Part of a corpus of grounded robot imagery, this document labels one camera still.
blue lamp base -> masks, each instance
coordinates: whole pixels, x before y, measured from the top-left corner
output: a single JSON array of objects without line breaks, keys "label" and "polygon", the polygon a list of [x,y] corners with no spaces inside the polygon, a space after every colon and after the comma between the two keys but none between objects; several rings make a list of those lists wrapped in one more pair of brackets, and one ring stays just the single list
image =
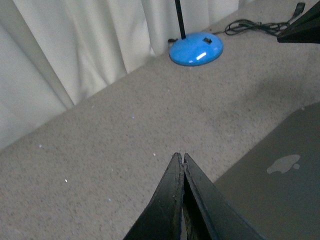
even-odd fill
[{"label": "blue lamp base", "polygon": [[199,66],[217,59],[224,49],[220,38],[208,32],[194,32],[179,39],[170,48],[173,62],[183,66]]}]

black cable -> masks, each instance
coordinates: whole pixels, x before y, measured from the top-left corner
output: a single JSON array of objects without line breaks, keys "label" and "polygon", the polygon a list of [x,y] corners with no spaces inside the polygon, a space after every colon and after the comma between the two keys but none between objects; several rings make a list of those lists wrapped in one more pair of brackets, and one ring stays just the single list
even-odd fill
[{"label": "black cable", "polygon": [[279,33],[281,33],[284,29],[286,29],[290,25],[290,22],[293,19],[295,19],[300,14],[302,14],[302,12],[305,9],[305,5],[306,4],[304,2],[299,2],[296,5],[293,16],[290,18],[290,20],[286,22],[278,22],[278,23],[269,22],[269,23],[262,24],[261,22],[253,22],[247,19],[239,19],[239,20],[233,21],[228,26],[226,26],[224,31],[218,31],[213,34],[218,35],[218,34],[225,33],[228,36],[234,36],[248,30],[253,30],[253,31],[262,31],[262,32],[265,32],[266,34],[277,36]]}]

laptop lid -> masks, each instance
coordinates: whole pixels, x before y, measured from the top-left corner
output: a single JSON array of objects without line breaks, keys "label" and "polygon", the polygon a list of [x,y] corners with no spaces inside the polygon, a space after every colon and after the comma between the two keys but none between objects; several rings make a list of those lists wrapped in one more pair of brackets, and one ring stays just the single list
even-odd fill
[{"label": "laptop lid", "polygon": [[214,185],[267,239],[320,239],[320,103],[287,117]]}]

apple logo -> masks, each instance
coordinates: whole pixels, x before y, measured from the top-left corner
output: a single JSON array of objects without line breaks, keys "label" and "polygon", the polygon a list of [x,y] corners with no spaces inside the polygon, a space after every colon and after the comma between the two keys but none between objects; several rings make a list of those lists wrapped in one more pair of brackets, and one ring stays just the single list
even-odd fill
[{"label": "apple logo", "polygon": [[274,161],[274,163],[267,168],[266,172],[268,174],[272,174],[276,171],[279,171],[284,174],[288,172],[292,167],[294,169],[299,169],[300,165],[296,163],[299,161],[299,159],[300,155],[298,154],[281,157]]}]

lamp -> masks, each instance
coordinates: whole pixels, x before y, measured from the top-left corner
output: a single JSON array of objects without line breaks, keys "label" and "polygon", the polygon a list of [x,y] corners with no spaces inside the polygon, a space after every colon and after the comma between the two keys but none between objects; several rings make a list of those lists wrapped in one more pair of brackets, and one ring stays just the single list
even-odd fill
[{"label": "lamp", "polygon": [[217,59],[224,45],[220,38],[208,32],[185,33],[180,0],[175,0],[181,39],[170,48],[169,55],[173,62],[184,66],[199,66]]}]

